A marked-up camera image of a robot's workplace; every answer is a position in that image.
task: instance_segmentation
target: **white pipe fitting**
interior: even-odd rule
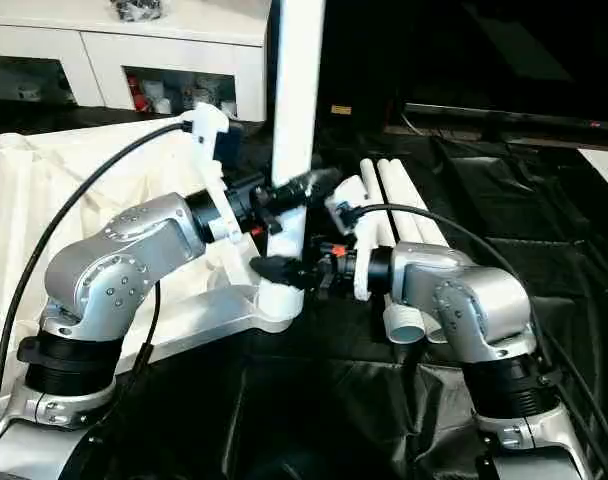
[[[360,169],[370,202],[373,204],[384,203],[373,162],[365,158],[360,162]],[[394,247],[395,236],[388,215],[386,212],[373,212],[373,215],[378,215],[378,243],[387,247]],[[390,295],[384,296],[384,302],[386,304],[383,314],[384,328],[386,337],[392,343],[410,344],[424,338],[424,320],[419,310],[394,304]]]

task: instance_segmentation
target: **white pipe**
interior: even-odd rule
[[[362,171],[362,179],[364,180],[364,185],[366,186],[369,198],[375,204],[384,203],[380,185],[377,181],[375,167],[370,158],[365,158],[360,162],[360,170]],[[388,220],[388,215],[386,212],[373,213],[377,217],[377,243],[386,247],[394,247],[395,236],[393,235],[393,229]]]
[[[368,192],[369,199],[377,204],[384,203],[377,174],[373,162],[365,158],[360,162],[362,178]],[[386,212],[373,212],[378,215],[378,243],[387,247],[395,246],[395,236]],[[425,327],[422,313],[416,308],[405,305],[396,305],[391,301],[390,295],[384,296],[384,329],[386,337],[393,343],[410,344],[424,338]]]
[[[380,171],[382,184],[384,185],[384,190],[386,191],[386,196],[390,203],[399,203],[426,210],[424,200],[420,197],[411,177],[409,177],[399,159],[391,162],[380,160],[377,167]],[[397,227],[400,240],[405,242],[435,243],[437,245],[448,246],[446,239],[434,221],[427,219],[429,222],[422,222],[420,220],[423,220],[423,217],[410,213],[399,213],[399,215],[401,216],[399,220],[398,217],[395,216],[395,213],[393,214],[393,218],[395,219],[395,226]],[[415,226],[415,230],[408,228],[408,217],[411,217],[412,221],[414,220],[413,225]],[[432,343],[445,343],[446,340],[441,334],[442,326],[439,322],[428,313],[422,312],[421,316],[424,323],[424,330],[426,331],[429,341]]]
[[[421,208],[422,210],[428,210],[424,200],[422,200],[422,197],[420,196],[420,192],[417,191],[415,184],[413,184],[413,181],[406,172],[402,162],[400,162],[398,158],[395,158],[391,160],[390,167],[395,172],[394,177],[399,182],[400,191],[404,194],[405,201],[402,203],[404,203],[404,205]],[[422,235],[424,243],[448,247],[448,242],[446,241],[446,238],[444,238],[444,234],[434,220],[415,215],[415,224]]]
[[[325,0],[282,0],[273,173],[276,186],[311,168]],[[299,257],[306,209],[280,216],[283,232],[268,239],[267,255]],[[304,292],[262,280],[258,307],[276,320],[302,311]]]
[[[386,192],[386,197],[389,203],[406,204],[406,196],[403,191],[403,185],[395,178],[395,171],[391,168],[388,160],[385,158],[377,162],[377,169],[382,178],[382,185]],[[422,243],[422,235],[420,234],[413,215],[404,212],[393,212],[393,220],[400,240],[404,242]]]

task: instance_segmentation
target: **white cabinet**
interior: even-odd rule
[[[133,108],[124,67],[143,67],[231,76],[238,117],[253,122],[265,119],[263,46],[93,32],[83,32],[82,38],[107,107]]]
[[[0,0],[0,55],[56,59],[79,105],[132,109],[125,68],[230,78],[237,116],[266,118],[271,0],[173,0],[122,22],[110,0]]]
[[[78,105],[104,105],[79,32],[0,26],[0,56],[57,60]]]

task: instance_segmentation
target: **black cable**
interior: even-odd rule
[[[381,211],[381,210],[407,212],[407,213],[411,213],[414,215],[419,215],[421,217],[430,218],[431,220],[434,220],[436,222],[440,222],[445,225],[448,225],[449,227],[463,233],[464,235],[469,237],[471,240],[473,240],[475,243],[477,243],[486,252],[488,252],[504,270],[506,270],[511,275],[513,275],[513,277],[515,277],[515,279],[517,281],[520,281],[520,277],[519,277],[517,271],[515,270],[515,268],[513,268],[513,266],[509,263],[509,261],[506,260],[506,258],[504,258],[502,256],[502,254],[500,254],[490,243],[488,243],[486,240],[479,237],[475,233],[471,232],[467,228],[463,227],[459,223],[456,223],[449,218],[438,215],[437,213],[429,212],[428,210],[423,210],[423,209],[416,208],[416,207],[411,207],[409,205],[399,205],[399,204],[387,203],[387,204],[379,204],[379,205],[367,205],[365,207],[355,208],[354,210],[347,212],[347,219],[349,221],[355,222],[358,218],[360,218],[363,215],[366,215],[367,213]],[[542,353],[542,357],[544,357],[544,361],[547,365],[547,368],[551,368],[553,366],[553,363],[552,363],[552,358],[550,356],[550,353],[548,352],[548,349],[546,348],[546,341],[547,340],[550,341],[550,339],[553,339],[553,338],[550,335],[548,338],[545,338],[545,332],[539,322],[539,319],[535,315],[535,310],[533,309],[532,306],[531,306],[531,316],[532,316],[533,330],[534,330],[535,336],[537,338],[537,342],[538,342],[540,351]],[[600,424],[600,427],[602,428],[602,430],[604,430],[604,433],[607,436],[607,440],[608,440],[608,423],[606,422],[604,413],[602,412],[599,405],[597,404],[595,397],[593,397],[591,390],[589,389],[589,387],[586,384],[586,382],[584,381],[584,379],[581,377],[579,371],[577,370],[577,367],[575,367],[575,365],[573,364],[573,361],[562,350],[559,343],[557,343],[553,339],[553,342],[551,342],[551,344],[553,345],[553,347],[556,349],[557,353],[559,354],[559,356],[562,360],[562,363],[564,363],[564,365],[568,368],[568,370],[571,373],[571,375],[573,376],[573,378],[578,382],[578,384],[580,386],[580,391],[586,397],[586,400],[589,402],[591,411],[595,415],[595,418],[598,420],[598,423]],[[564,403],[568,403],[567,400],[570,400],[570,396],[568,395],[568,392],[566,392],[566,390],[563,388],[562,385],[558,385],[558,389],[560,392],[560,397],[562,398]],[[604,469],[604,472],[608,473],[608,461],[606,461],[606,456],[602,452],[599,444],[597,443],[597,440],[592,435],[590,428],[588,427],[586,422],[584,422],[584,420],[581,418],[581,416],[579,416],[579,411],[577,411],[577,409],[575,408],[575,405],[572,402],[569,404],[569,411],[571,410],[571,408],[573,408],[575,410],[574,415],[576,417],[578,417],[580,420],[580,421],[577,421],[578,427],[580,428],[580,430],[582,430],[582,433],[587,438],[588,443],[591,446],[591,449],[594,451],[595,456],[598,459],[598,461],[600,462],[602,468]]]
[[[102,176],[108,169],[110,169],[113,165],[119,162],[126,155],[131,153],[133,150],[141,147],[145,143],[160,137],[168,132],[172,132],[174,130],[188,129],[189,124],[187,122],[182,123],[173,123],[170,125],[166,125],[164,127],[158,128],[157,130],[152,131],[151,133],[143,136],[139,140],[134,141],[130,145],[127,145],[122,150],[113,155],[110,159],[108,159],[104,164],[102,164],[97,170],[93,172],[93,174],[88,177],[78,188],[73,192],[73,194],[69,197],[69,199],[64,203],[62,208],[55,214],[51,222],[48,224],[44,233],[35,245],[35,249],[33,253],[28,259],[26,263],[26,267],[22,272],[22,276],[20,277],[19,282],[17,283],[17,287],[15,287],[15,292],[13,293],[13,298],[11,299],[11,303],[9,304],[8,312],[6,313],[6,318],[4,320],[4,325],[2,327],[2,334],[0,336],[0,394],[2,392],[2,380],[4,378],[4,366],[6,363],[6,356],[8,354],[8,345],[11,338],[11,333],[13,331],[13,322],[15,320],[15,314],[17,313],[17,309],[20,304],[20,300],[22,299],[22,295],[24,294],[24,290],[26,289],[26,285],[28,284],[29,279],[31,278],[31,274],[35,269],[35,265],[37,264],[42,252],[46,248],[46,244],[50,240],[53,232],[60,224],[62,219],[66,216],[69,210],[75,205],[75,203],[82,198],[82,196],[86,193],[86,191]]]
[[[602,449],[595,437],[590,434],[590,427],[582,418],[579,409],[575,405],[575,402],[573,402],[573,399],[571,398],[571,395],[568,393],[566,388],[564,388],[562,385],[558,385],[557,388],[560,393],[560,398],[566,405],[566,408],[568,409],[571,417],[579,427],[579,430],[584,434],[584,437],[586,438],[586,441],[591,447],[595,458],[597,458],[598,463],[604,470],[604,475],[608,478],[608,458],[606,458],[606,455],[604,455],[604,452],[602,452]]]
[[[162,287],[160,286],[159,280],[155,282],[155,309],[153,310],[153,320],[151,320],[151,327],[148,330],[146,336],[145,345],[151,345],[153,343],[153,335],[157,328],[157,322],[160,319],[160,309],[162,308]]]
[[[553,335],[551,335],[551,333],[548,332],[547,330],[544,330],[544,335],[546,336],[546,339],[553,347],[553,350],[555,350],[555,353],[562,359],[562,363],[564,363],[564,365],[568,369],[569,373],[573,377],[573,380],[575,380],[575,382],[576,382],[577,386],[579,387],[579,389],[581,390],[582,394],[584,395],[586,400],[589,402],[591,411],[595,415],[595,419],[597,420],[597,423],[599,424],[600,428],[604,431],[604,435],[606,437],[606,442],[608,444],[608,422],[606,421],[604,412],[602,412],[599,405],[597,404],[597,401],[595,400],[595,397],[593,396],[591,389],[589,388],[588,384],[586,383],[586,380],[584,380],[584,378],[582,377],[582,374],[579,372],[577,367],[573,364],[573,361],[568,356],[568,354],[564,351],[564,348],[562,348],[562,346],[557,341],[557,339],[555,337],[553,337]]]
[[[155,282],[155,309],[153,310],[153,319],[151,320],[151,325],[148,327],[148,334],[146,335],[146,340],[142,343],[139,351],[137,352],[137,356],[135,357],[135,362],[133,362],[133,368],[131,368],[131,372],[117,399],[111,405],[111,408],[104,414],[102,419],[97,423],[98,427],[101,427],[107,424],[115,415],[119,407],[122,405],[124,400],[128,398],[130,393],[135,388],[137,381],[140,379],[142,372],[144,371],[144,367],[148,364],[149,359],[151,358],[151,354],[153,353],[153,335],[155,334],[155,329],[157,328],[157,323],[160,318],[160,308],[162,306],[162,289],[160,287],[160,282]]]

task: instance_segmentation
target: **red bottle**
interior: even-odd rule
[[[137,81],[135,75],[127,75],[128,87],[131,89],[131,95],[133,96],[133,104],[135,110],[138,112],[148,112],[151,109],[151,105],[146,98],[146,95],[140,90],[140,82]]]

